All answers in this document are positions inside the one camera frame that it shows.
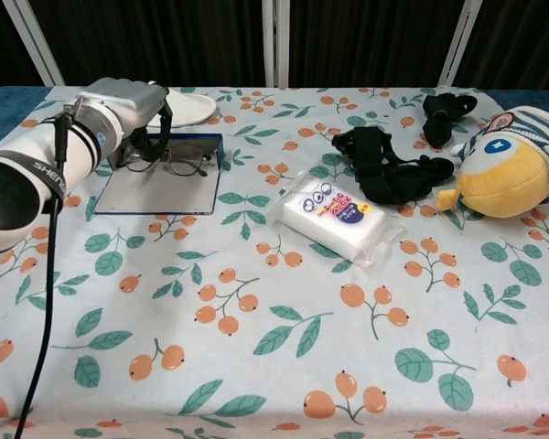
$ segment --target tablecloth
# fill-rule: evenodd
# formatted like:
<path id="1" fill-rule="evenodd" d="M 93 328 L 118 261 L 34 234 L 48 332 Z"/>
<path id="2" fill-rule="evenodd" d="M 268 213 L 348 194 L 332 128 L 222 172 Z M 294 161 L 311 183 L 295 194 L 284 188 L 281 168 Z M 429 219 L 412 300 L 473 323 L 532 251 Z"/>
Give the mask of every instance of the tablecloth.
<path id="1" fill-rule="evenodd" d="M 72 98 L 55 87 L 9 137 Z M 403 159 L 448 156 L 501 111 L 474 89 L 187 88 L 219 113 L 209 216 L 94 215 L 107 164 L 59 216 L 54 327 L 27 438 L 513 438 L 549 435 L 549 205 L 511 219 L 430 196 L 362 270 L 273 221 L 298 171 L 354 194 L 334 134 L 378 125 Z M 478 107 L 441 150 L 427 94 Z M 47 218 L 0 263 L 0 438 L 14 432 L 44 318 Z"/>

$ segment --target plastic wrapped package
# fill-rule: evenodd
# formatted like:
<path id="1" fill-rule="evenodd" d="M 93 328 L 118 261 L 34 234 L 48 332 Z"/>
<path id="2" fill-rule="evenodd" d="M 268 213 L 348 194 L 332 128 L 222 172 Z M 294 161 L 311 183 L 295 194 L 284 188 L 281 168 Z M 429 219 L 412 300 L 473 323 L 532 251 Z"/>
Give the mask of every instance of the plastic wrapped package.
<path id="1" fill-rule="evenodd" d="M 302 172 L 269 214 L 362 268 L 380 260 L 404 231 L 381 208 Z"/>

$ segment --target white pole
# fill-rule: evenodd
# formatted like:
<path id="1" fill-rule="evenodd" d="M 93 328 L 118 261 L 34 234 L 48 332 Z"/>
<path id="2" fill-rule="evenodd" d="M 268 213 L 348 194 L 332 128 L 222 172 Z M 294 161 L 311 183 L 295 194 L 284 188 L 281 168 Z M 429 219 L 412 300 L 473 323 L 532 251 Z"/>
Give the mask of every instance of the white pole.
<path id="1" fill-rule="evenodd" d="M 441 70 L 439 85 L 451 86 L 453 84 L 481 6 L 482 0 L 466 0 L 464 2 L 459 14 L 459 20 L 457 21 L 456 31 L 451 38 L 446 61 Z"/>
<path id="2" fill-rule="evenodd" d="M 57 62 L 48 48 L 37 18 L 27 0 L 2 0 L 40 78 L 46 86 L 65 85 Z"/>
<path id="3" fill-rule="evenodd" d="M 289 86 L 289 34 L 291 30 L 291 0 L 276 1 L 276 86 Z"/>
<path id="4" fill-rule="evenodd" d="M 275 21 L 273 0 L 263 0 L 263 50 L 266 87 L 275 85 Z"/>

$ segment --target glasses lens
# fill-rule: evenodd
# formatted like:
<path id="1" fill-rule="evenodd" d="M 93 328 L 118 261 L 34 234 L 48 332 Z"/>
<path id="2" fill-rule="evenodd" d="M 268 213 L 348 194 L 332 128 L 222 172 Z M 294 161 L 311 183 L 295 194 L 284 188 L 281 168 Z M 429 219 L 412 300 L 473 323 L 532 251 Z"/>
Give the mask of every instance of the glasses lens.
<path id="1" fill-rule="evenodd" d="M 171 148 L 168 166 L 173 174 L 192 176 L 203 164 L 203 152 L 192 145 L 177 145 Z"/>
<path id="2" fill-rule="evenodd" d="M 124 165 L 133 172 L 144 172 L 155 163 L 156 160 L 152 162 L 144 160 L 140 150 L 133 145 L 127 145 L 124 149 Z"/>

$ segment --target yellow plush toy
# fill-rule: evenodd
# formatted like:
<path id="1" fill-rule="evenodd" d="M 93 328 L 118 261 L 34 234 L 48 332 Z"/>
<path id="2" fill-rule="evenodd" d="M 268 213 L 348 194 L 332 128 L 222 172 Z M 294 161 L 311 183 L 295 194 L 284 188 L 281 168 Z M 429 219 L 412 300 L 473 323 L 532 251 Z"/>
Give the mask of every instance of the yellow plush toy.
<path id="1" fill-rule="evenodd" d="M 457 189 L 442 190 L 436 209 L 452 209 L 458 198 L 469 208 L 508 218 L 549 202 L 549 112 L 516 107 L 494 117 L 466 144 Z"/>

